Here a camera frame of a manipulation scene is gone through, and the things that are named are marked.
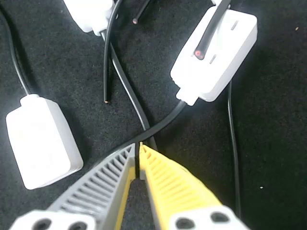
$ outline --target black fabric surface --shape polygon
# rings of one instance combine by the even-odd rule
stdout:
[[[0,229],[47,208],[110,149],[142,127],[116,74],[103,103],[103,42],[74,23],[62,0],[0,1],[13,23],[19,57],[34,92],[57,102],[84,168],[53,185],[26,190],[8,140],[5,116],[24,96],[0,25]],[[177,104],[170,70],[212,5],[209,0],[152,1],[140,23],[139,1],[120,10],[113,44],[151,124]],[[307,2],[233,0],[258,18],[258,40],[234,76],[233,110],[241,163],[242,216],[253,230],[307,227]],[[188,168],[234,208],[232,149],[225,91],[198,100],[157,134],[159,151]],[[132,183],[123,229],[153,229],[144,182]]]

